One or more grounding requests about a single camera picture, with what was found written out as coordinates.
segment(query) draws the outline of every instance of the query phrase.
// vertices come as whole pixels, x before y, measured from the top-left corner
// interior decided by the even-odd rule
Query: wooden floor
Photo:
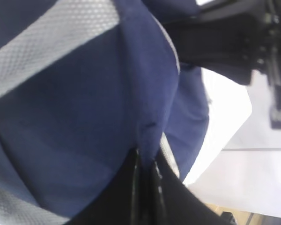
[[[207,206],[219,216],[222,214],[222,212],[232,212],[234,218],[237,221],[237,225],[261,225],[264,218],[263,215],[256,213],[242,212],[211,204],[207,204]]]

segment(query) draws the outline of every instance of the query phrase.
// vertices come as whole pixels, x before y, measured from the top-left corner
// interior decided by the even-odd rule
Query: white surface
[[[251,103],[244,86],[203,69],[209,104],[209,125],[198,157],[184,184],[194,183],[251,114]]]
[[[265,75],[255,73],[252,86],[247,87],[252,115],[237,131],[225,148],[281,148],[281,130],[272,130],[269,120],[270,90]]]
[[[222,151],[190,190],[206,203],[281,217],[281,150]]]

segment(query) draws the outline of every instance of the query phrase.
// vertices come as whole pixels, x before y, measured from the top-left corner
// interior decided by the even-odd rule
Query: white wall
[[[281,150],[222,151],[189,188],[206,203],[281,217]]]

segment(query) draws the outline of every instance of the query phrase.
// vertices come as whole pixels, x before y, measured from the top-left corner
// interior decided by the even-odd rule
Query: navy blue fabric
[[[4,148],[0,143],[0,188],[14,193],[31,204],[38,205],[32,194],[29,192],[19,174],[12,165],[9,157],[5,154]]]
[[[56,0],[0,0],[0,48],[46,12]]]
[[[182,64],[179,86],[165,130],[184,180],[201,149],[208,126],[208,104],[201,68]]]
[[[197,9],[186,2],[191,15]],[[129,149],[138,147],[148,166],[164,130],[185,176],[206,131],[200,72],[183,67],[178,75],[173,51],[142,1],[115,4],[119,26],[0,99],[0,151],[13,166],[1,168],[18,176],[8,190],[19,192],[21,178],[26,199],[63,216],[98,196]]]

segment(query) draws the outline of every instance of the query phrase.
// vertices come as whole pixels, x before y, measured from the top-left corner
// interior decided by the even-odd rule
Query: black mechanical part
[[[234,216],[231,212],[223,212],[221,214],[221,218],[226,220],[227,222],[229,222],[232,225],[237,225],[236,219],[234,218]]]
[[[242,85],[250,84],[252,70],[266,74],[272,127],[281,129],[281,0],[215,0],[197,17],[164,27],[181,62]]]

